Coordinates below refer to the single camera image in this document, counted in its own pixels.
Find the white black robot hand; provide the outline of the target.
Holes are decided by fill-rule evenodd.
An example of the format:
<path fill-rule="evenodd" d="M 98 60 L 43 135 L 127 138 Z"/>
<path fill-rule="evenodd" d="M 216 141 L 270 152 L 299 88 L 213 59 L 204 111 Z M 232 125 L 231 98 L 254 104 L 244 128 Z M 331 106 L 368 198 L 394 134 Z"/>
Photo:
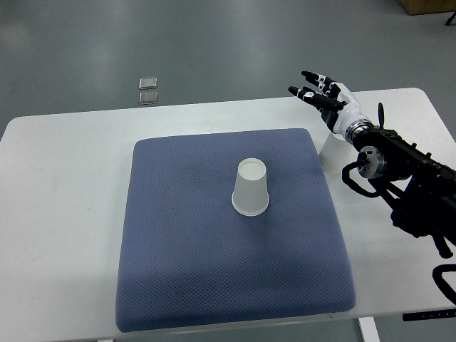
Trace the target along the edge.
<path fill-rule="evenodd" d="M 344 84 L 311 71 L 302 71 L 301 74 L 318 90 L 290 86 L 288 91 L 317 109 L 332 133 L 343 136 L 352 144 L 355 131 L 372 126 L 369 119 L 362 114 L 360 103 Z"/>

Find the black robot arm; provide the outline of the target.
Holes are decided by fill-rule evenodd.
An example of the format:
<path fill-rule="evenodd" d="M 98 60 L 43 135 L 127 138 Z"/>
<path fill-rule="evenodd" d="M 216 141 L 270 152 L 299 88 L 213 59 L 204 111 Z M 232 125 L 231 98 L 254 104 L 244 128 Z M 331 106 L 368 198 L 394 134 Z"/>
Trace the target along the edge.
<path fill-rule="evenodd" d="M 455 243 L 455 171 L 423 153 L 394 130 L 357 120 L 346 131 L 358 152 L 342 169 L 343 182 L 367 198 L 381 197 L 391 208 L 393 226 L 419 237 L 432 237 L 439 255 L 449 259 Z"/>

